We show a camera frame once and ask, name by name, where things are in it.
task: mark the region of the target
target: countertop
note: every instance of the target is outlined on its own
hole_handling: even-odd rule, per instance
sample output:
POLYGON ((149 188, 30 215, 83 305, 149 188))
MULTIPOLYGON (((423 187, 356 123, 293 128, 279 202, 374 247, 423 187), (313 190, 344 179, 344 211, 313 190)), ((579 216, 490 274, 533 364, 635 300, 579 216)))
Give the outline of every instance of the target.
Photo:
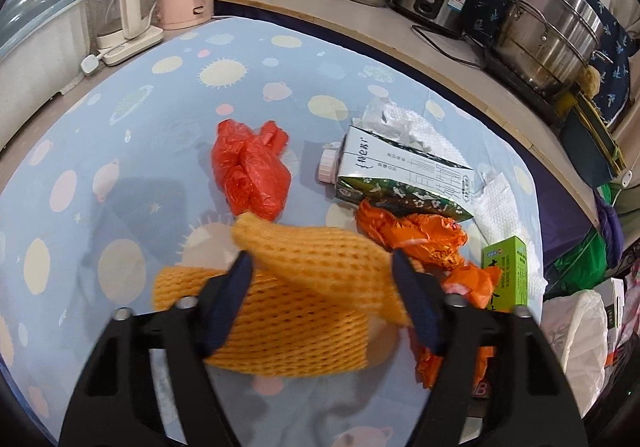
MULTIPOLYGON (((257 7, 308 21, 365 43, 404 62, 446 86, 481 110, 516 138, 559 180, 598 224, 591 188, 583 182, 551 129, 507 88, 485 72, 441 55, 411 30, 411 20, 390 8, 375 8, 349 0, 220 0, 257 7)), ((478 62, 471 47, 437 34, 433 40, 445 52, 478 62)))

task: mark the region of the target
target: red plastic bag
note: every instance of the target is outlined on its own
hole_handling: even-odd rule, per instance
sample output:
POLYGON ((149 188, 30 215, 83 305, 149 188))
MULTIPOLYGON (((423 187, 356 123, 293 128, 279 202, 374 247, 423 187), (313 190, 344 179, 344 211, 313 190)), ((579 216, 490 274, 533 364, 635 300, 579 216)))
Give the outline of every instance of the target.
POLYGON ((273 221, 282 212, 291 175, 278 157, 288 141, 289 135, 273 120, 265 122, 258 135, 232 119, 219 123, 211 165, 235 216, 251 211, 273 221))

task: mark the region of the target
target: screw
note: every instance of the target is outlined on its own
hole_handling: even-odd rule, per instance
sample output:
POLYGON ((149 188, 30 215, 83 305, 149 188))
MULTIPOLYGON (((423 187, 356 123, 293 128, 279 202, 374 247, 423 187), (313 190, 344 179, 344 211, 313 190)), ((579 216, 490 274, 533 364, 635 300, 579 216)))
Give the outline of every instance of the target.
POLYGON ((513 313, 513 315, 515 315, 516 317, 531 317, 529 308, 527 308, 523 304, 517 304, 516 306, 514 306, 513 310, 511 310, 511 313, 513 313))
POLYGON ((466 299, 456 293, 450 293, 444 300, 449 306, 456 308, 464 308, 466 306, 466 299))
POLYGON ((133 315, 133 310, 130 308, 118 308, 113 313, 113 319, 116 321, 126 321, 133 315))
POLYGON ((187 310, 190 308, 194 308, 198 304, 198 298, 194 295, 188 295, 186 297, 181 297, 178 299, 178 302, 175 304, 180 310, 187 310))

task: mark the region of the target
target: white plastic bag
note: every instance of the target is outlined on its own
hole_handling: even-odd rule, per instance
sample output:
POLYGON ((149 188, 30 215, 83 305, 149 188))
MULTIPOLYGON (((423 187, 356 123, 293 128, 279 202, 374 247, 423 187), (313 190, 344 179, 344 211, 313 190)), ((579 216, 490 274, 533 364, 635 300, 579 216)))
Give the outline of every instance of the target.
POLYGON ((598 398, 605 379, 607 314, 600 294, 581 290, 546 301, 540 328, 555 351, 580 415, 584 416, 598 398))

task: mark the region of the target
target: plastic storage box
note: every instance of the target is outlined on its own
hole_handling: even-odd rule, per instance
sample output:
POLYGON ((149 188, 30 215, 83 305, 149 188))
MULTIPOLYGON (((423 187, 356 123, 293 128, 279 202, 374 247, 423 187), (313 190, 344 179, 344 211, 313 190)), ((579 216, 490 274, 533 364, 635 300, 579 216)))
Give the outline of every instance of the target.
POLYGON ((7 0, 0 10, 0 148, 57 92, 82 79, 87 0, 7 0))

